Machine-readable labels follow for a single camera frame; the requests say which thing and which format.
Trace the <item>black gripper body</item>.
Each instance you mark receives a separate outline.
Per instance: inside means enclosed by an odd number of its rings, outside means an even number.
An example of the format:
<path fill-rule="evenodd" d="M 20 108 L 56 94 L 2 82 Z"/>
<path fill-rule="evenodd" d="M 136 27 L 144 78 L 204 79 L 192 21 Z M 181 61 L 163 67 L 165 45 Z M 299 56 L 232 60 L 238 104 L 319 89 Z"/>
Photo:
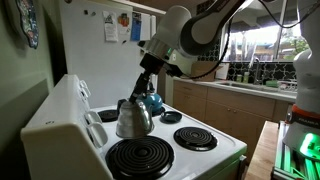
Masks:
<path fill-rule="evenodd" d="M 144 71 L 141 73 L 141 76 L 143 78 L 149 77 L 151 74 L 158 75 L 162 68 L 165 69 L 165 72 L 168 75 L 172 74 L 172 68 L 167 62 L 157 57 L 154 57 L 149 53 L 146 53 L 143 56 L 140 62 L 140 66 L 144 69 Z"/>

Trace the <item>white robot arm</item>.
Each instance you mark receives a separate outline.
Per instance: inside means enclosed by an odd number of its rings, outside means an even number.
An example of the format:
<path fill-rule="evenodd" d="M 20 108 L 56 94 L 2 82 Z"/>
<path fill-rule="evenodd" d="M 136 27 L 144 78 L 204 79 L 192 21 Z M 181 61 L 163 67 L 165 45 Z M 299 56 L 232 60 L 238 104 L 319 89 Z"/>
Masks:
<path fill-rule="evenodd" d="M 131 101 L 146 88 L 148 77 L 162 68 L 171 76 L 180 77 L 181 70 L 167 60 L 174 50 L 186 57 L 207 53 L 224 37 L 230 43 L 232 20 L 236 13 L 245 9 L 253 0 L 215 0 L 204 12 L 192 16 L 183 6 L 171 7 L 149 41 L 139 46 L 146 50 L 140 66 L 144 72 L 136 82 Z M 319 159 L 320 121 L 320 0 L 298 0 L 297 23 L 308 48 L 295 55 L 297 96 L 292 106 L 289 130 L 283 143 L 302 156 Z"/>

